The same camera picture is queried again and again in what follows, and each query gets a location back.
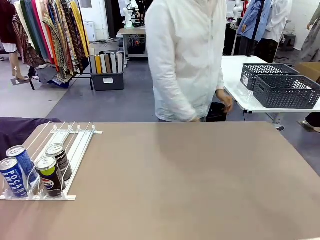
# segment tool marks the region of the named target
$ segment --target bin label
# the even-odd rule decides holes
[[[248,87],[248,84],[249,84],[249,78],[247,78],[245,75],[243,75],[242,77],[242,82],[243,84]]]
[[[103,79],[103,83],[104,84],[113,84],[114,83],[114,79],[112,77],[104,78]]]

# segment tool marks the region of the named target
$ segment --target white jacket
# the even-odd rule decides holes
[[[272,2],[273,6],[263,38],[279,43],[292,10],[293,0],[272,0]]]
[[[156,116],[168,122],[206,117],[221,69],[226,0],[154,0],[145,17]]]

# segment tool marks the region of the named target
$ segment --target blue and white can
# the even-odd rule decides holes
[[[15,157],[8,157],[0,161],[0,173],[4,176],[16,198],[26,198],[27,179]]]
[[[6,151],[6,155],[8,157],[15,157],[17,159],[27,179],[29,176],[30,183],[33,183],[37,179],[38,173],[34,169],[34,162],[31,161],[24,146],[13,146]]]

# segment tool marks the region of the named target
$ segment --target can lid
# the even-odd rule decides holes
[[[40,157],[38,160],[35,161],[34,165],[36,169],[40,171],[51,169],[53,166],[55,166],[57,163],[57,160],[54,156],[43,156]]]
[[[25,150],[26,149],[24,146],[21,146],[21,145],[13,146],[6,151],[6,155],[8,157],[16,157],[22,154]]]
[[[57,155],[60,152],[62,152],[63,150],[64,150],[64,146],[62,144],[55,143],[55,144],[48,146],[48,148],[45,150],[45,154]]]
[[[15,157],[5,158],[2,161],[0,161],[0,170],[5,171],[8,169],[11,169],[17,164],[18,164],[18,161]]]

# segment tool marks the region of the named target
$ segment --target white wire rack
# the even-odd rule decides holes
[[[48,122],[45,127],[42,129],[42,131],[35,137],[33,142],[30,144],[30,146],[26,149],[27,151],[29,148],[34,145],[39,138],[43,138],[45,135],[45,130],[48,130],[48,126],[51,126],[52,122]],[[37,150],[34,152],[33,155],[30,156],[32,161],[35,161],[43,156],[46,155],[46,149],[52,144],[63,144],[64,150],[67,153],[67,158],[69,159],[69,165],[68,167],[71,167],[72,169],[72,175],[71,178],[67,181],[64,181],[65,183],[65,189],[61,192],[61,197],[58,198],[51,198],[45,187],[41,184],[40,177],[36,179],[31,185],[28,185],[27,187],[27,197],[25,198],[15,198],[13,195],[11,189],[9,188],[8,184],[6,184],[6,180],[3,180],[2,184],[2,195],[0,196],[0,200],[18,200],[18,201],[74,201],[76,199],[75,195],[68,195],[68,192],[70,190],[70,187],[75,179],[75,176],[77,174],[77,171],[79,169],[79,166],[81,164],[81,161],[86,153],[86,150],[90,144],[90,141],[94,134],[102,134],[102,131],[97,131],[96,126],[89,122],[89,124],[86,126],[85,129],[81,129],[81,126],[79,124],[76,124],[76,122],[72,124],[67,123],[67,128],[64,129],[64,126],[66,125],[66,122],[64,122],[59,128],[57,125],[53,125],[52,130],[47,134],[45,139],[41,142]],[[68,142],[67,145],[64,143],[66,142],[67,138],[73,135]],[[25,179],[26,183],[29,182],[29,177],[31,173],[27,178]]]

